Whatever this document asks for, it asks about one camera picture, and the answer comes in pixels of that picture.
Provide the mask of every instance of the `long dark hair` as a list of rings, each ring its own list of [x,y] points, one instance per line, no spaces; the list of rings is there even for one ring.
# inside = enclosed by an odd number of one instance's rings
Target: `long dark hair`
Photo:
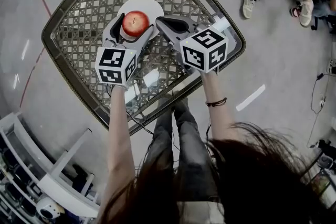
[[[208,143],[226,224],[331,223],[328,210],[302,176],[304,162],[288,141],[253,124],[236,123],[233,128],[245,131],[243,142]],[[144,164],[137,179],[111,198],[100,223],[183,223],[183,210],[176,204],[178,184],[174,173],[160,166],[161,157]],[[111,214],[120,200],[122,206]]]

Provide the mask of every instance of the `gray jeans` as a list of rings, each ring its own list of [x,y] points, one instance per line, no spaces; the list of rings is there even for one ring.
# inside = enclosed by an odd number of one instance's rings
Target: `gray jeans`
[[[336,12],[333,12],[330,9],[330,3],[329,2],[320,2],[314,5],[313,9],[313,16],[315,17],[327,17],[328,15],[336,16]]]
[[[162,98],[159,105],[167,98]],[[200,138],[197,123],[189,111],[187,99],[173,108],[180,137],[180,160],[175,182],[180,186],[179,201],[217,201],[217,188],[213,179],[211,157]],[[160,167],[173,173],[172,110],[162,114],[156,122],[153,143],[145,163],[157,160]]]

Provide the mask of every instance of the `black cord bracelet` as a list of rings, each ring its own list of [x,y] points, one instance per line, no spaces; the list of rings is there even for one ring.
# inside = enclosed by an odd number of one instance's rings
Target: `black cord bracelet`
[[[217,101],[217,102],[206,103],[206,105],[207,105],[207,106],[212,106],[212,107],[219,106],[219,105],[225,105],[225,104],[226,104],[226,100],[227,100],[227,98],[225,97],[224,99],[219,100],[219,101]]]

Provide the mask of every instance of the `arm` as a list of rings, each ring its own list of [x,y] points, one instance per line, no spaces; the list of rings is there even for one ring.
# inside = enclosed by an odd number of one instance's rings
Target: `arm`
[[[125,89],[114,87],[111,93],[110,126],[108,137],[109,178],[104,191],[97,219],[101,217],[107,202],[135,178],[131,139],[128,129]],[[119,203],[112,213],[121,206]]]
[[[219,86],[218,76],[215,72],[201,73],[204,91],[207,103],[217,102],[224,98]],[[236,129],[230,128],[234,123],[226,105],[209,106],[210,121],[212,127],[213,139],[238,140],[238,132]]]

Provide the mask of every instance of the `floor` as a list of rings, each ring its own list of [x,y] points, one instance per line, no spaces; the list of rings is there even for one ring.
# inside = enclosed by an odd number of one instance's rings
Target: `floor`
[[[4,99],[3,107],[7,103],[11,111],[22,111],[36,139],[53,158],[58,158],[90,128],[92,138],[80,148],[74,161],[96,175],[94,183],[100,188],[107,175],[108,132],[65,83],[43,50],[40,38],[49,13],[61,1],[45,0],[44,4],[42,0],[0,0],[1,97],[3,95],[0,101]],[[311,157],[307,144],[330,133],[331,118],[336,114],[332,106],[336,89],[330,78],[327,103],[308,142],[316,119],[310,110],[314,81],[317,74],[325,72],[331,53],[328,29],[322,24],[318,31],[301,27],[288,12],[293,0],[260,1],[250,20],[243,20],[240,15],[241,0],[218,1],[247,42],[244,54],[219,75],[235,119],[286,134],[298,152]],[[313,102],[316,109],[326,83],[325,77],[316,85]],[[263,84],[266,90],[238,112],[236,106]],[[208,117],[204,115],[208,114],[203,89],[198,89],[188,100],[200,133],[205,137]],[[153,127],[151,123],[148,128],[153,130]],[[144,131],[131,137],[137,164],[150,139],[150,134]]]

